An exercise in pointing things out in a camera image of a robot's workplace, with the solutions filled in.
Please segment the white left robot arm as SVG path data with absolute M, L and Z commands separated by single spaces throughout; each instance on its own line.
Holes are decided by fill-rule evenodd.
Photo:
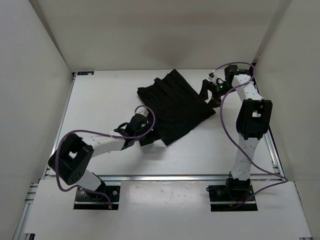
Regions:
M 55 171 L 58 180 L 63 180 L 70 187 L 76 186 L 93 199 L 106 197 L 105 183 L 94 173 L 87 170 L 90 160 L 99 155 L 123 151 L 140 141 L 140 144 L 151 144 L 155 115 L 143 108 L 136 112 L 130 122 L 121 124 L 114 132 L 119 136 L 101 134 L 88 130 L 88 137 L 80 137 L 76 131 L 65 136 L 54 154 L 48 160 L 48 166 Z

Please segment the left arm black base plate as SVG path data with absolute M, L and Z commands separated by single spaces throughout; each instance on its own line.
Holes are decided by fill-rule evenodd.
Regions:
M 93 194 L 84 191 L 81 188 L 76 190 L 73 209 L 74 210 L 106 210 L 116 211 L 119 209 L 121 186 L 107 184 L 104 188 L 104 194 L 110 199 L 111 206 L 108 199 L 100 194 Z

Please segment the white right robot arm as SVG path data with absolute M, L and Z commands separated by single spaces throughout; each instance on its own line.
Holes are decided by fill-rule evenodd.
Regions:
M 255 150 L 261 138 L 269 129 L 273 103 L 264 99 L 257 91 L 253 73 L 239 69 L 237 62 L 225 64 L 224 79 L 209 74 L 202 82 L 199 97 L 208 100 L 212 108 L 221 108 L 228 92 L 236 91 L 241 108 L 236 120 L 238 133 L 235 163 L 224 185 L 211 185 L 207 188 L 211 201 L 238 201 L 253 192 L 251 187 L 251 167 Z

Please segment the black pleated skirt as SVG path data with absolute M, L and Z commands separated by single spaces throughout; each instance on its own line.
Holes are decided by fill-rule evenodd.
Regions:
M 139 87 L 137 95 L 154 112 L 156 130 L 166 146 L 216 113 L 176 69 L 150 86 Z

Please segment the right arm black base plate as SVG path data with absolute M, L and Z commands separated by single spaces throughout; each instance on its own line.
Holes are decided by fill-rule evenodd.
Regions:
M 245 202 L 253 193 L 252 185 L 247 190 L 231 190 L 227 192 L 226 185 L 209 185 L 210 210 L 212 212 L 256 212 L 258 211 L 255 197 Z

